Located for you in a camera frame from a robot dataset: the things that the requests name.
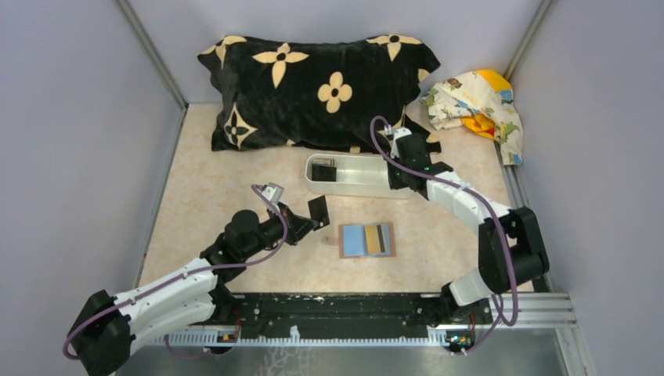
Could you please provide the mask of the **white oblong plastic bin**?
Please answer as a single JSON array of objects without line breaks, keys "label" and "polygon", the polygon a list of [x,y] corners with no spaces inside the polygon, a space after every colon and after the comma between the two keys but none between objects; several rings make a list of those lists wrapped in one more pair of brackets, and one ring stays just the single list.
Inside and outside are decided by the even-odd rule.
[{"label": "white oblong plastic bin", "polygon": [[[313,178],[316,162],[330,162],[336,168],[334,181]],[[380,155],[312,154],[305,162],[305,181],[312,193],[321,195],[408,199],[415,193],[407,188],[392,190],[388,184],[388,163]]]}]

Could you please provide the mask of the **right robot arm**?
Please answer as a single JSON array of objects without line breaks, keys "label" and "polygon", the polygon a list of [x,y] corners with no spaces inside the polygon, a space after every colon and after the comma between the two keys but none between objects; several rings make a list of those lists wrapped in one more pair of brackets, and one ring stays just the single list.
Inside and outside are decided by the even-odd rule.
[{"label": "right robot arm", "polygon": [[387,163],[391,189],[409,188],[442,206],[478,237],[477,267],[442,288],[441,312],[446,320],[460,323],[471,313],[473,303],[549,271],[534,211],[495,202],[474,190],[449,165],[432,162],[421,134],[405,128],[394,131]]}]

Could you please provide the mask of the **brown leather card holder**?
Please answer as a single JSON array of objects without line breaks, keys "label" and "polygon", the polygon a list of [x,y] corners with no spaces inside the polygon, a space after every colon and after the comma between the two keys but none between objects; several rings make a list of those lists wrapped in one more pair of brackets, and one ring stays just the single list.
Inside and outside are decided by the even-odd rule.
[{"label": "brown leather card holder", "polygon": [[397,253],[391,222],[339,225],[324,243],[337,247],[341,259],[390,258]]}]

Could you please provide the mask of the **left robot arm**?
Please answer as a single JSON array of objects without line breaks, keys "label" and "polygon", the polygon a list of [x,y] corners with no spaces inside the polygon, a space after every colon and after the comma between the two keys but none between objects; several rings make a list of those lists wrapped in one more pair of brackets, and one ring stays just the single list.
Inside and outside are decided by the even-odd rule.
[{"label": "left robot arm", "polygon": [[67,334],[63,354],[79,360],[90,375],[109,375],[144,345],[178,329],[237,324],[240,312],[227,283],[254,255],[274,255],[329,223],[322,197],[309,202],[307,217],[282,203],[264,222],[252,210],[238,211],[211,246],[175,272],[134,290],[91,295]]}]

